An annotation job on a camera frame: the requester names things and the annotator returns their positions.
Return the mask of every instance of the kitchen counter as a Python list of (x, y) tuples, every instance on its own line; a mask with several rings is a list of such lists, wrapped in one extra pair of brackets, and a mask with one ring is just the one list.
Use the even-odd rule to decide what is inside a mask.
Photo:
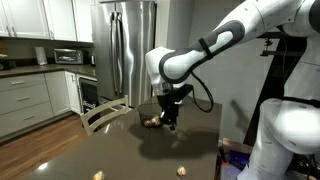
[(45, 66), (23, 66), (11, 69), (8, 71), (0, 71), (0, 78), (23, 76), (37, 73), (48, 73), (55, 71), (69, 71), (89, 77), (96, 78), (95, 67), (91, 65), (58, 65), (58, 64), (48, 64)]
[[(199, 104), (208, 102), (199, 100)], [(221, 109), (215, 104), (212, 112), (204, 113), (185, 98), (174, 132), (164, 126), (142, 127), (133, 109), (25, 179), (92, 179), (102, 170), (106, 180), (179, 180), (176, 171), (181, 165), (186, 180), (213, 180)]]

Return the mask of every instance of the wall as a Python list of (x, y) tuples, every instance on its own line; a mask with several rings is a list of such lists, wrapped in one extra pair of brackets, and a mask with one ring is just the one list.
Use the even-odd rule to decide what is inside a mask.
[(180, 49), (188, 46), (194, 0), (157, 0), (155, 47)]
[(0, 40), (7, 51), (7, 59), (31, 59), (36, 58), (34, 47), (42, 46), (45, 48), (47, 57), (54, 57), (55, 48), (77, 48), (92, 50), (92, 43), (55, 41), (55, 40), (37, 40), (37, 39), (17, 39), (3, 38)]
[(171, 0), (167, 48), (181, 49), (189, 45), (194, 0)]
[(167, 46), (168, 22), (171, 0), (157, 0), (155, 47)]
[[(196, 0), (194, 2), (190, 44), (211, 32), (240, 0)], [(250, 42), (228, 49), (195, 70), (210, 89), (214, 100), (223, 105), (220, 140), (229, 138), (242, 142), (257, 99), (264, 84), (272, 56), (260, 57), (264, 40)], [(277, 41), (269, 50), (274, 50)], [(208, 100), (202, 87), (189, 77), (196, 97)]]

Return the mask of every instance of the chair back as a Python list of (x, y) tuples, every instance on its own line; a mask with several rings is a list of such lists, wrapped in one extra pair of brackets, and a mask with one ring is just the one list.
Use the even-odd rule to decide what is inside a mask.
[[(125, 105), (125, 108), (123, 109), (120, 109), (120, 110), (117, 110), (117, 111), (114, 111), (114, 112), (111, 112), (111, 113), (108, 113), (102, 117), (100, 117), (98, 120), (96, 120), (95, 122), (93, 122), (92, 124), (89, 125), (89, 122), (88, 120), (93, 117), (94, 115), (106, 110), (106, 109), (109, 109), (113, 106), (117, 106), (117, 105), (121, 105), (121, 104), (124, 104)], [(101, 124), (103, 123), (106, 123), (107, 121), (110, 121), (111, 122), (111, 119), (117, 117), (117, 116), (120, 116), (122, 114), (125, 114), (129, 111), (129, 105), (128, 105), (128, 95), (125, 95), (124, 98), (122, 99), (117, 99), (117, 100), (114, 100), (114, 101), (110, 101), (110, 102), (107, 102), (105, 104), (102, 104), (90, 111), (88, 111), (86, 114), (81, 114), (80, 117), (81, 117), (81, 121), (82, 121), (82, 124), (84, 126), (84, 129), (86, 130), (86, 133), (88, 134), (88, 136), (91, 136), (94, 132), (94, 130), (99, 127)]]

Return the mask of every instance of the white cabinet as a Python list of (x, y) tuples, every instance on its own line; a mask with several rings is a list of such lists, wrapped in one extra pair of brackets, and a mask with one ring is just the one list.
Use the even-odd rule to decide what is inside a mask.
[(0, 35), (49, 39), (42, 0), (1, 0)]
[(0, 137), (53, 117), (43, 74), (0, 79)]
[(81, 114), (76, 74), (65, 72), (71, 111)]
[(4, 12), (3, 5), (0, 1), (0, 36), (8, 37), (9, 36), (8, 28), (9, 26), (8, 26), (6, 14)]
[(77, 41), (72, 0), (44, 0), (51, 39)]
[(80, 42), (92, 42), (90, 6), (94, 4), (94, 0), (73, 0), (77, 37)]
[(53, 115), (70, 111), (69, 94), (64, 71), (45, 74)]

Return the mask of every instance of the cabinet door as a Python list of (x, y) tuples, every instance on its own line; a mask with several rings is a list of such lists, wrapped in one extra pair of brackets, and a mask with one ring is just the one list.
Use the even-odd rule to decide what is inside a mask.
[(90, 6), (94, 4), (94, 0), (73, 0), (78, 41), (92, 42)]
[(65, 72), (71, 111), (81, 114), (77, 78), (74, 73)]
[(68, 88), (64, 71), (46, 73), (46, 82), (53, 115), (70, 111)]
[(49, 39), (42, 0), (2, 0), (14, 37)]
[(72, 0), (44, 0), (51, 39), (76, 41)]
[(11, 36), (8, 32), (8, 21), (6, 18), (6, 14), (4, 12), (3, 5), (0, 1), (0, 36), (2, 37), (8, 37)]

